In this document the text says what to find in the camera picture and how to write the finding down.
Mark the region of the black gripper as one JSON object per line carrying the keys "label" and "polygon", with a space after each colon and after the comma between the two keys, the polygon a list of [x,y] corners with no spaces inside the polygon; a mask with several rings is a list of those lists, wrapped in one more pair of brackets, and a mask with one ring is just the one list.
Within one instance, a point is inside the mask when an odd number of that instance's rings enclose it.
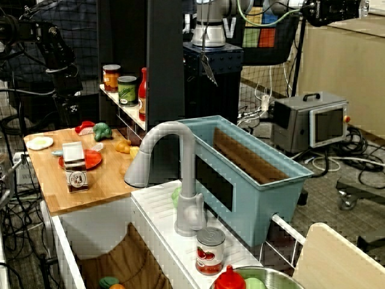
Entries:
{"label": "black gripper", "polygon": [[[54,102],[62,125],[78,126],[81,120],[79,96],[83,89],[80,74],[77,68],[67,68],[52,74],[54,88]],[[60,96],[72,96],[66,100]]]}

